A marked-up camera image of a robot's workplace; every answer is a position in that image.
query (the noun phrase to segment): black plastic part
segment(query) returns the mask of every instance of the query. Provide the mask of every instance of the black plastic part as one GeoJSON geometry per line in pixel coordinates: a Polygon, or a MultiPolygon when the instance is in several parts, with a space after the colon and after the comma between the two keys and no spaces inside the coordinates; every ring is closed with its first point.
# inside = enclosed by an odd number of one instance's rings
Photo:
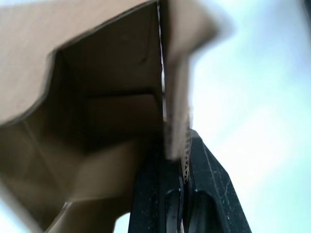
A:
{"type": "Polygon", "coordinates": [[[166,161],[157,147],[137,174],[128,232],[180,233],[183,195],[180,163],[166,161]]]}
{"type": "Polygon", "coordinates": [[[228,173],[192,131],[185,233],[251,233],[228,173]]]}

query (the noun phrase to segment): brown cardboard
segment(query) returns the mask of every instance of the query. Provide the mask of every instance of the brown cardboard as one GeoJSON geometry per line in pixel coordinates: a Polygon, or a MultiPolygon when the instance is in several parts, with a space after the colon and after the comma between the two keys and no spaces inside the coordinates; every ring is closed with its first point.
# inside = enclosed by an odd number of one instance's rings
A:
{"type": "MultiPolygon", "coordinates": [[[[135,174],[163,134],[158,5],[143,2],[0,8],[0,178],[43,231],[111,232],[130,211],[135,174]]],[[[188,56],[215,33],[186,2],[160,10],[172,148],[187,127],[188,56]]]]}

